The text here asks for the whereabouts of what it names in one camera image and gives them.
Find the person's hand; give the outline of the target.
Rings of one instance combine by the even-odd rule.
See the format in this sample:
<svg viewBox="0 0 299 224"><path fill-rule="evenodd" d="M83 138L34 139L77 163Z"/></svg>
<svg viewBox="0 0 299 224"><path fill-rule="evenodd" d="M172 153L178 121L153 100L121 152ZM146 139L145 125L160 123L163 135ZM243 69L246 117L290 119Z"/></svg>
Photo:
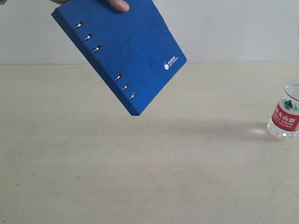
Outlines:
<svg viewBox="0 0 299 224"><path fill-rule="evenodd" d="M68 0L50 0L55 2L56 4L62 5ZM125 0L106 0L106 2L116 11L118 12L128 12L130 9L130 5Z"/></svg>

